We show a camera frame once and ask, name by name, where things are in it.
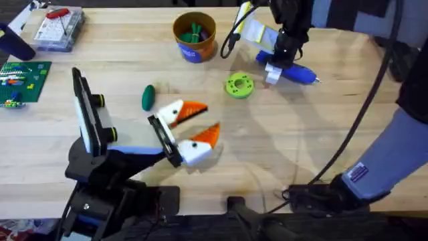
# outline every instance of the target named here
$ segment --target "green gear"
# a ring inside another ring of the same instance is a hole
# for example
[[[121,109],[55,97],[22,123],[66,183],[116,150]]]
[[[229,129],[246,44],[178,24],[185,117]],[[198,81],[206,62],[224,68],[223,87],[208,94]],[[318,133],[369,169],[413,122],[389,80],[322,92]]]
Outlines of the green gear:
[[[253,90],[254,81],[244,72],[234,73],[226,81],[226,92],[234,98],[247,98]]]

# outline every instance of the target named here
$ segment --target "light wood tabletop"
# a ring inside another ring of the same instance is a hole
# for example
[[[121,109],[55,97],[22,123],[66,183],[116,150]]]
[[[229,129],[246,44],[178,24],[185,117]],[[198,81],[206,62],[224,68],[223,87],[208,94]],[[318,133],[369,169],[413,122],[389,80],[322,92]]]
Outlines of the light wood tabletop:
[[[366,98],[383,54],[367,35],[312,29],[298,61],[321,79],[302,86],[281,79],[266,87],[258,50],[240,41],[231,56],[217,53],[202,64],[186,62],[172,25],[182,13],[202,11],[217,24],[221,45],[237,8],[84,9],[86,24],[72,53],[38,52],[33,61],[52,61],[37,103],[21,110],[0,109],[0,218],[60,217],[74,182],[66,179],[68,151],[79,137],[74,112],[72,67],[81,69],[94,93],[102,93],[112,118],[148,124],[153,112],[141,109],[148,84],[156,87],[153,111],[176,99],[209,105],[174,130],[177,137],[221,123],[212,156],[197,167],[178,169],[163,160],[135,179],[149,185],[177,185],[179,214],[222,214],[230,195],[241,195],[258,212],[282,202],[277,190],[306,183],[331,158]],[[37,10],[21,36],[28,42],[45,10]],[[256,19],[278,28],[269,9]],[[236,72],[247,72],[255,91],[243,100],[224,91]],[[353,164],[391,120],[399,85],[387,75],[360,128],[325,182]],[[374,211],[428,210],[428,167],[422,167],[372,205]]]

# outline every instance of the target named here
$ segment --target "plastic storage container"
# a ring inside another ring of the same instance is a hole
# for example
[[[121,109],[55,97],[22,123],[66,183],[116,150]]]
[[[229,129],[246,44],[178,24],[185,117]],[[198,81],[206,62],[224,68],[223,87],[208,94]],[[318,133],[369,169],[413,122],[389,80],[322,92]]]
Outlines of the plastic storage container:
[[[85,16],[81,7],[49,6],[48,12],[67,8],[70,13],[57,19],[45,18],[33,38],[33,46],[40,51],[70,52],[82,30]]]

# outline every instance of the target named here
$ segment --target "orange tip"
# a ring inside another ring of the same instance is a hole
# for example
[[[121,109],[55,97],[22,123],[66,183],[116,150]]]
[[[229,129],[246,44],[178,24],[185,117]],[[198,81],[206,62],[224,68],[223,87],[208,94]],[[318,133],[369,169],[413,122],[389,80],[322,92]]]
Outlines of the orange tip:
[[[171,128],[176,127],[178,124],[206,110],[208,110],[208,106],[206,104],[194,101],[184,101],[183,107],[181,108],[180,113],[175,119],[175,122],[171,123],[169,126]]]
[[[217,123],[205,131],[199,133],[198,135],[191,138],[192,141],[200,141],[204,143],[209,143],[211,148],[214,149],[215,144],[217,144],[217,140],[220,135],[220,123]]]

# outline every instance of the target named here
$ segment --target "floor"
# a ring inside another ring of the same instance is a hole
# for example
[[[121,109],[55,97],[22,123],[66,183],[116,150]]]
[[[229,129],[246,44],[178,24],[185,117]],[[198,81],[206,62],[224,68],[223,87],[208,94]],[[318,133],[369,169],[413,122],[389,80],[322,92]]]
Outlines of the floor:
[[[82,7],[184,7],[233,6],[240,0],[52,0],[52,5],[74,5]],[[9,23],[29,0],[0,0],[0,22]],[[0,64],[7,54],[0,50]],[[280,215],[287,227],[299,234],[311,234],[334,241],[382,241],[422,240],[427,237],[428,221],[417,218],[387,217],[382,214],[367,214],[345,218],[316,219],[303,215]],[[141,240],[149,224],[135,226],[128,236]],[[168,220],[163,228],[155,228],[147,240],[245,240],[236,220],[224,216],[186,216]],[[35,236],[35,240],[52,240],[52,236]]]

